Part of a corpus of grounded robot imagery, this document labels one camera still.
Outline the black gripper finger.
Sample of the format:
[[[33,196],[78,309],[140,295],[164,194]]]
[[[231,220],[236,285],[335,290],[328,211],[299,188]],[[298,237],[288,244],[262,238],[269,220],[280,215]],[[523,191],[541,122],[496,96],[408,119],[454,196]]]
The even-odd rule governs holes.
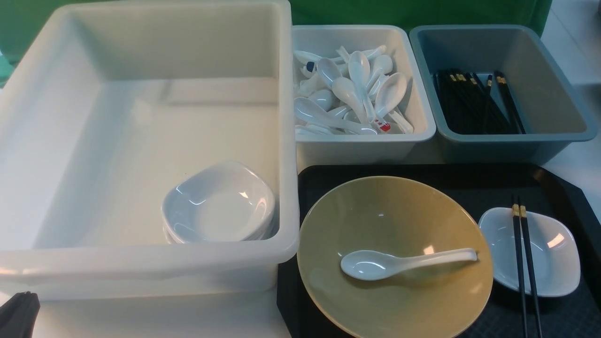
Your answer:
[[[0,336],[2,338],[31,338],[39,313],[36,293],[19,292],[0,308]]]

